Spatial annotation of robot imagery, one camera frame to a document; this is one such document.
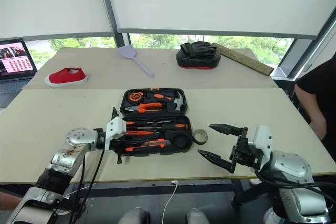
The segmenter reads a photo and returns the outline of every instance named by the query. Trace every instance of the floor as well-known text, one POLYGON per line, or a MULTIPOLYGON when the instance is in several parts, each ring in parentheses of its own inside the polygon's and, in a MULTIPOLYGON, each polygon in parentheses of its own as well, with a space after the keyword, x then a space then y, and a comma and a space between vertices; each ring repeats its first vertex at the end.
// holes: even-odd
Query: floor
MULTIPOLYGON (((155 182, 157 185, 168 185, 170 182, 155 182)), ((229 180, 195 180, 181 181, 180 184, 214 184, 229 183, 229 180)), ((152 182, 128 183, 133 186, 152 186, 152 182)), ((243 188, 250 187, 248 180, 242 180, 243 188)), ((118 187, 121 184, 96 184, 94 188, 118 187)), ((141 207, 151 214, 151 223, 161 223, 164 206, 171 195, 148 195, 126 197, 88 198, 87 209, 78 224, 115 223, 122 215, 134 207, 141 207)), ((230 204, 233 192, 227 193, 193 193, 176 194, 168 204, 165 212, 165 224, 185 224, 185 215, 192 208, 204 212, 211 224, 224 223, 262 223, 264 212, 271 206, 268 197, 257 199, 234 209, 230 204)), ((8 211, 0 212, 0 224, 10 215, 8 211)), ((57 224, 68 223, 69 215, 59 216, 57 224)))

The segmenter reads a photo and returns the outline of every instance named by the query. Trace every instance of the black cable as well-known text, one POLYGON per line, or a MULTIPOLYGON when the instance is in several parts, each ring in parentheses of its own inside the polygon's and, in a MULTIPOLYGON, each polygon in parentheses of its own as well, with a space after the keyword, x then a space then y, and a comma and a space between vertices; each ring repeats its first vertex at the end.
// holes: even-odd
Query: black cable
MULTIPOLYGON (((255 173, 258 177, 258 175, 261 177, 258 169, 255 169, 255 173)), ((329 186, 336 188, 336 184, 330 183, 330 182, 314 182, 314 183, 294 183, 294 184, 276 184, 271 181, 267 181, 267 183, 270 186, 278 187, 278 188, 286 188, 286 189, 295 189, 295 188, 309 188, 309 187, 323 187, 323 186, 329 186)))
POLYGON ((75 196, 74 206, 72 207, 72 211, 71 211, 71 215, 70 215, 70 219, 69 219, 69 224, 72 223, 72 218, 73 218, 74 213, 76 211, 76 202, 78 200, 80 188, 82 187, 82 184, 83 184, 84 173, 85 173, 85 155, 84 155, 83 163, 82 163, 82 174, 80 176, 80 181, 79 181, 77 192, 76 192, 76 196, 75 196))
MULTIPOLYGON (((259 173, 258 169, 255 169, 255 173, 256 173, 256 175, 257 175, 257 178, 259 178, 263 183, 265 183, 265 184, 267 184, 267 185, 269 185, 269 186, 277 187, 277 188, 284 188, 283 185, 281 185, 281 184, 276 184, 276 183, 273 183, 273 182, 271 182, 271 181, 265 179, 264 176, 261 176, 261 174, 259 173)), ((292 181, 290 181, 290 180, 286 180, 286 179, 281 179, 281 178, 276 178, 276 177, 273 177, 272 179, 277 180, 277 181, 279 181, 279 182, 287 183, 287 186, 288 186, 288 184, 291 184, 291 186, 296 185, 296 187, 288 188, 288 189, 306 188, 306 189, 308 189, 308 190, 311 190, 311 191, 313 191, 314 193, 317 193, 317 194, 322 195, 323 197, 329 199, 333 204, 336 205, 336 200, 335 200, 335 199, 333 199, 331 196, 329 196, 328 194, 326 194, 326 193, 324 193, 324 192, 322 192, 322 191, 320 191, 320 190, 317 190, 317 189, 315 189, 315 188, 310 188, 310 187, 299 187, 300 185, 304 185, 304 184, 298 184, 298 183, 295 183, 295 182, 292 182, 292 181)))
POLYGON ((79 216, 80 216, 80 214, 81 214, 81 212, 82 212, 83 207, 85 206, 85 202, 86 202, 86 200, 87 200, 87 198, 88 198, 88 196, 89 196, 89 193, 90 193, 90 191, 91 191, 92 185, 93 185, 93 183, 95 182, 94 180, 96 179, 96 175, 97 175, 97 173, 98 173, 98 170, 99 170, 101 161, 102 161, 102 159, 103 159, 103 156, 104 156, 104 149, 101 151, 100 159, 99 159, 99 162, 98 162, 98 165, 97 165, 95 174, 93 175, 93 178, 92 178, 92 180, 91 180, 91 183, 90 183, 88 192, 86 193, 85 198, 84 198, 84 201, 81 203, 81 206, 79 207, 78 212, 77 212, 77 215, 75 216, 74 221, 72 222, 72 224, 75 224, 75 222, 77 221, 77 219, 79 218, 79 216))

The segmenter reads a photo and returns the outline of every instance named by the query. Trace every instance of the black shirt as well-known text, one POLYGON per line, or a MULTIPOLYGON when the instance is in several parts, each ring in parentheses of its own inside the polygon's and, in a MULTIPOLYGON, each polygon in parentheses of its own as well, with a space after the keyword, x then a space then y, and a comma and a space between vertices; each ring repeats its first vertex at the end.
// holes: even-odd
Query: black shirt
POLYGON ((308 93, 316 94, 317 103, 327 121, 326 137, 335 137, 336 53, 334 56, 296 81, 308 93))

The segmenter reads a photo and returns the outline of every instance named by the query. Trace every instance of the rolled mat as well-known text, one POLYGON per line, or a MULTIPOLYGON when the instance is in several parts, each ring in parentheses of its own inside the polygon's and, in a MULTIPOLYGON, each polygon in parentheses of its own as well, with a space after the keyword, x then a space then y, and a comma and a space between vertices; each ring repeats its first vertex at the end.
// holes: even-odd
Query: rolled mat
POLYGON ((260 61, 257 61, 255 59, 251 59, 247 57, 246 55, 240 54, 236 51, 233 51, 227 47, 224 47, 218 43, 212 43, 212 46, 216 46, 220 52, 221 55, 230 58, 231 60, 237 61, 243 65, 248 66, 249 68, 252 68, 266 76, 269 76, 274 68, 265 65, 261 63, 260 61))

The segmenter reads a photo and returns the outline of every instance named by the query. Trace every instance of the window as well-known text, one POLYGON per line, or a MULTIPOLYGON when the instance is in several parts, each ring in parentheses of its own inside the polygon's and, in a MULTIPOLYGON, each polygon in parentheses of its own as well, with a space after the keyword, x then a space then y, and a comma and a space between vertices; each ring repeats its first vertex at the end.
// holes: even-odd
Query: window
POLYGON ((40 69, 62 47, 116 47, 113 37, 35 40, 26 42, 26 45, 37 69, 40 69))
POLYGON ((294 39, 244 36, 170 35, 170 34, 130 34, 135 48, 180 48, 185 42, 199 40, 219 43, 228 48, 249 48, 258 60, 277 67, 294 39))

